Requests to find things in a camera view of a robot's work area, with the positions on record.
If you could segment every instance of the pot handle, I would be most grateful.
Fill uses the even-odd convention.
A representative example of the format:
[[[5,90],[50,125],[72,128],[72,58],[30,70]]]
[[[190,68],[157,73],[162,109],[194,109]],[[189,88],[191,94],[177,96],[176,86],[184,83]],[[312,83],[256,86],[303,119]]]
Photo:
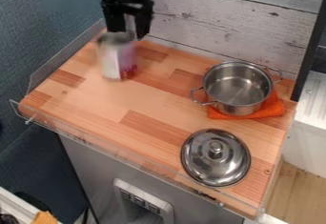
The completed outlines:
[[[194,103],[197,103],[197,104],[199,104],[199,105],[201,105],[201,106],[209,106],[209,105],[213,105],[213,104],[215,104],[216,102],[206,102],[206,103],[203,103],[203,102],[200,102],[200,101],[198,101],[198,100],[195,100],[194,99],[194,93],[196,92],[196,91],[201,91],[201,90],[203,90],[204,89],[204,87],[200,87],[200,88],[198,88],[198,89],[194,89],[194,90],[191,90],[191,94],[190,94],[190,96],[191,96],[191,99],[193,100],[193,102]]]
[[[271,70],[271,71],[275,71],[275,72],[278,73],[278,78],[275,81],[273,81],[273,83],[278,83],[278,82],[283,80],[283,73],[282,73],[281,70],[276,69],[276,68],[270,68],[270,67],[266,67],[266,69]]]

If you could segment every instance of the wooden floor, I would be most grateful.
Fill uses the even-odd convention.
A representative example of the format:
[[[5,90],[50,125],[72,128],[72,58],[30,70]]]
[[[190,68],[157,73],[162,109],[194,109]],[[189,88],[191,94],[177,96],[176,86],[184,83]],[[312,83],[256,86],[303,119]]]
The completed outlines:
[[[326,179],[283,162],[266,212],[290,224],[326,223]]]

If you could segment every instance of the pot rim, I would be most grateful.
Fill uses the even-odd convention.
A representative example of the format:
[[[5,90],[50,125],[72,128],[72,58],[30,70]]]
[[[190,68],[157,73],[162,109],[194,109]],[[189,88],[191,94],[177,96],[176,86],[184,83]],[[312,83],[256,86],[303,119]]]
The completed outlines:
[[[230,64],[239,64],[239,65],[243,65],[243,66],[247,66],[247,67],[252,67],[252,69],[256,69],[256,70],[259,70],[260,72],[262,72],[264,74],[264,76],[266,77],[266,79],[269,81],[269,84],[270,84],[270,88],[269,88],[269,91],[267,93],[267,95],[264,97],[264,99],[258,101],[258,102],[255,102],[253,104],[248,104],[248,105],[234,105],[234,104],[227,104],[223,101],[220,101],[218,99],[215,99],[211,94],[209,94],[206,90],[206,79],[207,79],[207,76],[209,75],[209,73],[216,69],[217,67],[224,67],[224,66],[228,66]],[[252,63],[252,62],[247,62],[247,61],[224,61],[222,63],[219,63],[217,65],[214,65],[212,66],[208,71],[206,71],[205,75],[204,75],[204,79],[203,79],[203,88],[205,90],[205,93],[208,94],[216,103],[221,103],[221,104],[224,104],[224,105],[228,105],[228,106],[237,106],[237,107],[251,107],[251,106],[254,106],[254,105],[258,105],[258,104],[261,104],[263,102],[265,102],[272,94],[273,90],[274,90],[274,83],[273,83],[273,80],[271,78],[271,76],[265,72],[264,70],[262,70],[257,64],[255,63]]]

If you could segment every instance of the gray fabric wall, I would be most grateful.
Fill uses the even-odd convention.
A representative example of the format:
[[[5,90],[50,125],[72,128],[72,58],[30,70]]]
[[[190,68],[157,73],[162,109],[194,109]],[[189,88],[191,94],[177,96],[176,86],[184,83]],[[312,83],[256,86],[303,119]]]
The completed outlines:
[[[31,73],[101,17],[100,0],[0,0],[0,186],[34,195],[64,223],[86,205],[69,160],[53,133],[27,127],[9,99],[19,101]]]
[[[24,129],[8,100],[41,64],[102,17],[100,0],[0,0],[0,152]]]

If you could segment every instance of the gray cabinet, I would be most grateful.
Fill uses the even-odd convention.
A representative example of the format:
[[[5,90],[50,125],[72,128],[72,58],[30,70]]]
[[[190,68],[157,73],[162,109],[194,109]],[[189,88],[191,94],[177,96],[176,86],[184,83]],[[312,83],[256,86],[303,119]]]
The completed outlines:
[[[240,224],[243,218],[181,190],[170,183],[123,164],[102,152],[62,138],[71,162],[100,223],[124,224],[114,194],[119,178],[173,206],[175,224]]]

